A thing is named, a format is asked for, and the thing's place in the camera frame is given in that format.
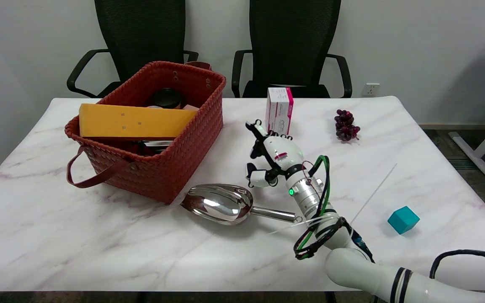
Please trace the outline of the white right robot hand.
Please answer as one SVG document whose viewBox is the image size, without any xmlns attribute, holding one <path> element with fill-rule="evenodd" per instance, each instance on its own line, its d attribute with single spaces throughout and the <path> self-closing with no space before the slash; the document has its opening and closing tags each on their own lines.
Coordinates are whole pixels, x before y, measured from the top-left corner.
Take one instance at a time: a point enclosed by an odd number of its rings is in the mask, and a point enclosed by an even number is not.
<svg viewBox="0 0 485 303">
<path fill-rule="evenodd" d="M 269 169 L 258 169 L 249 162 L 246 176 L 249 187 L 274 187 L 278 184 L 278 177 L 283 176 L 286 188 L 290 189 L 304 179 L 304 156 L 291 136 L 267 132 L 259 119 L 255 122 L 247 121 L 245 127 L 255 136 L 250 158 L 264 157 L 270 166 Z"/>
</svg>

